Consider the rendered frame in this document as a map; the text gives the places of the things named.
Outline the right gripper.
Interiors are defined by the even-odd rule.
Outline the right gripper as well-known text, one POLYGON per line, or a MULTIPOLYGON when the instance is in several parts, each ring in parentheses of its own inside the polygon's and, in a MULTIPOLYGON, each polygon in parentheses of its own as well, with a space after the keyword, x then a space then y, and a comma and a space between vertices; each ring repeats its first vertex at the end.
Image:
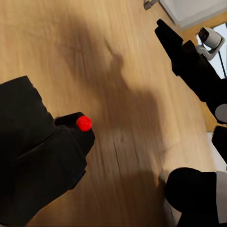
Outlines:
POLYGON ((172 61, 173 72, 182 77, 192 90, 209 84, 216 71, 204 54, 196 51, 191 40, 182 44, 183 39, 180 35, 162 19, 159 19, 157 24, 155 32, 172 61))

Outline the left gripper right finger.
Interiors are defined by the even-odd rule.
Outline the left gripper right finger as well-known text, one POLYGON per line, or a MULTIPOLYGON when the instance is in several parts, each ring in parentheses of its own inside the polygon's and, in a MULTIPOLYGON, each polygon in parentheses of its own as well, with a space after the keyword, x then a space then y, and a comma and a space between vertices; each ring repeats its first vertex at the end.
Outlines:
POLYGON ((227 164, 227 127, 216 126, 212 143, 227 164))

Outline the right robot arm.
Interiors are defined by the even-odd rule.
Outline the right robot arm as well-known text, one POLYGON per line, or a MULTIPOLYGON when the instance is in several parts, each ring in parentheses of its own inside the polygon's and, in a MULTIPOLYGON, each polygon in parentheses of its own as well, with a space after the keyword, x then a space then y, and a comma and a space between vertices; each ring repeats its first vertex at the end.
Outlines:
POLYGON ((165 51, 172 61, 172 70, 182 77, 201 102, 206 102, 210 112, 220 123, 227 123, 227 79, 216 74, 210 61, 218 53, 226 39, 213 29, 203 27, 198 36, 210 48, 186 41, 165 21, 159 19, 155 29, 165 51))

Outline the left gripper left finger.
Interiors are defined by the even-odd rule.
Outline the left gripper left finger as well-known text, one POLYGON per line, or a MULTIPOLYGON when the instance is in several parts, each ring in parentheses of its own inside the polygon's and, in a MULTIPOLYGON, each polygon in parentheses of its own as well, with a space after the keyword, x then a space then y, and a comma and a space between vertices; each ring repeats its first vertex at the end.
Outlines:
POLYGON ((25 143, 21 126, 0 131, 0 182, 25 143))

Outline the digital camera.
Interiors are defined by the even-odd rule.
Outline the digital camera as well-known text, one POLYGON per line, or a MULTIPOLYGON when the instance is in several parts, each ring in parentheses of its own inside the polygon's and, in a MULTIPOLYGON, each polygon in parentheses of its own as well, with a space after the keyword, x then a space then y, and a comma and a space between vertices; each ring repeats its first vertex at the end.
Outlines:
POLYGON ((0 225, 8 227, 28 224, 73 190, 96 139, 82 112, 54 120, 28 76, 0 84, 0 131, 17 126, 25 143, 0 182, 0 225))

